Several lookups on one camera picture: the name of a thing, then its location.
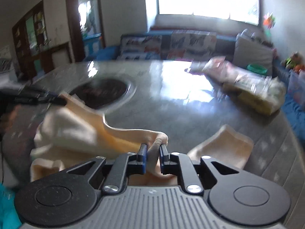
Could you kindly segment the blue sofa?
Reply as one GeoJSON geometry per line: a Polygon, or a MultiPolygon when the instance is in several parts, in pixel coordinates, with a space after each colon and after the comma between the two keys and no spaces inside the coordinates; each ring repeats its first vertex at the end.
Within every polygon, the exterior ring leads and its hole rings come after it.
{"type": "MultiPolygon", "coordinates": [[[[122,34],[120,37],[119,45],[106,47],[104,49],[98,50],[94,53],[89,53],[83,61],[91,61],[91,60],[99,60],[99,61],[106,61],[106,60],[115,60],[120,54],[120,44],[123,39],[127,37],[135,38],[135,37],[149,37],[149,36],[162,36],[161,42],[161,59],[166,59],[167,52],[171,46],[171,35],[175,31],[171,30],[157,30],[157,31],[149,31],[148,33],[130,33],[130,34],[122,34]]],[[[226,59],[229,61],[233,60],[233,54],[235,51],[235,42],[236,37],[232,36],[225,36],[225,35],[216,35],[216,47],[214,53],[219,53],[220,55],[225,55],[226,59]]],[[[282,77],[288,78],[290,76],[290,71],[286,70],[280,64],[280,60],[274,60],[272,62],[272,74],[274,77],[282,77]]]]}

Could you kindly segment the yellow folded garment in bag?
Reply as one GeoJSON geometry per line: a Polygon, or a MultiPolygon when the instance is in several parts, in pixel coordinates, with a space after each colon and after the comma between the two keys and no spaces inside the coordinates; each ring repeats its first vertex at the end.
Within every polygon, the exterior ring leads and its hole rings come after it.
{"type": "Polygon", "coordinates": [[[277,77],[244,75],[234,82],[225,82],[224,90],[237,94],[237,99],[256,112],[270,116],[285,102],[286,86],[277,77]]]}

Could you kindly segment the left butterfly cushion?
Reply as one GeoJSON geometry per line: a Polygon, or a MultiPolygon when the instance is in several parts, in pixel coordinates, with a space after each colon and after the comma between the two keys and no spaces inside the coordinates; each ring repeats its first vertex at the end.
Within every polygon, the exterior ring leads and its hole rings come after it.
{"type": "Polygon", "coordinates": [[[122,36],[118,60],[160,60],[162,36],[122,36]]]}

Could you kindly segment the clear plastic storage box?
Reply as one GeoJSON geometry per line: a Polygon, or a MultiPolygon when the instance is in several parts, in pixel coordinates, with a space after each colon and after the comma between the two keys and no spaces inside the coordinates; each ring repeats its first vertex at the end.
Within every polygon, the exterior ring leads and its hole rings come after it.
{"type": "Polygon", "coordinates": [[[299,74],[291,71],[290,79],[288,83],[288,94],[297,102],[300,106],[304,106],[304,71],[301,70],[299,74]]]}

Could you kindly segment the butterfly cushion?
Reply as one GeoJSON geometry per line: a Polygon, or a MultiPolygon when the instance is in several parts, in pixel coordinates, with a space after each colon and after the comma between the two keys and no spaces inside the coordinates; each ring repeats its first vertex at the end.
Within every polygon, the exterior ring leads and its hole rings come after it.
{"type": "Polygon", "coordinates": [[[122,36],[118,60],[160,60],[162,36],[122,36]]]}
{"type": "Polygon", "coordinates": [[[208,31],[174,31],[167,60],[207,61],[216,50],[217,34],[208,31]]]}

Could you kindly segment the blue bed sheet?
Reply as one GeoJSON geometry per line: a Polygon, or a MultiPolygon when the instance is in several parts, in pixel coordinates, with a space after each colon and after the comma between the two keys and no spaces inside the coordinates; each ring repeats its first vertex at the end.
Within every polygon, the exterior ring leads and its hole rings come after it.
{"type": "Polygon", "coordinates": [[[290,122],[293,131],[298,136],[304,136],[304,110],[289,94],[285,95],[282,110],[290,122]]]}

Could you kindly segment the grey pillow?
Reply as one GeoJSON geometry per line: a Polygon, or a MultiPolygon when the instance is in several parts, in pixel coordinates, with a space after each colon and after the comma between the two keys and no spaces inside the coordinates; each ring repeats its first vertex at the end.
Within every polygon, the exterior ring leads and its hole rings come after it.
{"type": "Polygon", "coordinates": [[[272,74],[273,52],[252,36],[260,34],[252,33],[248,28],[236,36],[233,64],[246,69],[250,64],[258,64],[267,69],[267,75],[272,74]]]}

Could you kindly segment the right butterfly cushion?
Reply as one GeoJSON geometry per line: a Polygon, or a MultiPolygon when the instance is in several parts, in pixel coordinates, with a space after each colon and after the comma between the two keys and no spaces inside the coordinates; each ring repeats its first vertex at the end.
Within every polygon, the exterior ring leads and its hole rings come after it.
{"type": "Polygon", "coordinates": [[[174,31],[167,60],[207,61],[216,50],[217,34],[208,31],[174,31]]]}

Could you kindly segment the black round induction cooktop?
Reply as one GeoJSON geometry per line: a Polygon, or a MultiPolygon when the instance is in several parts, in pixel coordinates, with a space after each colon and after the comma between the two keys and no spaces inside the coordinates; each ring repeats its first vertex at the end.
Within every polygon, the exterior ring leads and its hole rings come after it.
{"type": "Polygon", "coordinates": [[[114,77],[95,78],[72,89],[69,95],[98,110],[121,100],[130,87],[129,82],[114,77]]]}

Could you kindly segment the dark wooden display cabinet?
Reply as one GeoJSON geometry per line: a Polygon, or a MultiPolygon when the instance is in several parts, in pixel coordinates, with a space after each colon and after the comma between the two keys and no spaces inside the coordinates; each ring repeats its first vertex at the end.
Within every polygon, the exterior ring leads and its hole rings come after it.
{"type": "Polygon", "coordinates": [[[40,1],[13,26],[12,35],[22,77],[37,76],[34,56],[40,54],[47,42],[43,1],[40,1]]]}

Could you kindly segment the teddy bear toy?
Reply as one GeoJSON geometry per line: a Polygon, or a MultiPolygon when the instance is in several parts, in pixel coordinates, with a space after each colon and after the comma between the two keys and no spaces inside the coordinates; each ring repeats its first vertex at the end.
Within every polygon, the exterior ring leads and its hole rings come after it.
{"type": "Polygon", "coordinates": [[[299,52],[294,52],[286,60],[283,60],[281,65],[287,70],[293,70],[300,74],[301,71],[304,71],[304,58],[299,52]]]}

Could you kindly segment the pink garment in bag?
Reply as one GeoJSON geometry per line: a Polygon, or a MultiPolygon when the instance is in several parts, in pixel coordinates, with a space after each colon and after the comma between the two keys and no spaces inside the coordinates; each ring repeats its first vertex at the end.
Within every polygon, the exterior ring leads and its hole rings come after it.
{"type": "Polygon", "coordinates": [[[187,72],[206,75],[219,83],[234,83],[245,74],[241,68],[227,61],[224,56],[212,57],[209,61],[193,62],[187,72]]]}

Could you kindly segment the colourful pinwheel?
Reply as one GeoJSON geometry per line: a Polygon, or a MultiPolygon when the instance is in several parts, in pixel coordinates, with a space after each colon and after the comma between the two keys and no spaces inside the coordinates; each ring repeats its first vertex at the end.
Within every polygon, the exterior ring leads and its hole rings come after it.
{"type": "Polygon", "coordinates": [[[275,17],[272,13],[267,13],[264,15],[263,25],[266,26],[269,30],[272,29],[275,25],[275,17]]]}

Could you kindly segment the blue white small cabinet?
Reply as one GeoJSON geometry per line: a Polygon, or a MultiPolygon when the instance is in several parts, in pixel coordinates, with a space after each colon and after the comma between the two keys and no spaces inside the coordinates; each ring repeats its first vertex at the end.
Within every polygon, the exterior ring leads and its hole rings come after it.
{"type": "Polygon", "coordinates": [[[92,55],[103,48],[101,33],[86,36],[83,38],[85,56],[92,55]]]}

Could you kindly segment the cream knit garment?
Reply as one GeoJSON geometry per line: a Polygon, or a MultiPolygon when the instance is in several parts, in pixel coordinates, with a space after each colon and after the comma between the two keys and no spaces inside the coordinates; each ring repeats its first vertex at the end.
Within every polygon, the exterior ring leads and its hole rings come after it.
{"type": "Polygon", "coordinates": [[[130,185],[176,185],[177,177],[163,175],[158,160],[159,146],[168,136],[159,131],[119,129],[109,126],[103,113],[87,107],[67,93],[65,106],[52,106],[34,137],[30,155],[30,180],[39,180],[96,156],[115,159],[122,153],[137,152],[147,144],[146,174],[132,175],[130,185]]]}

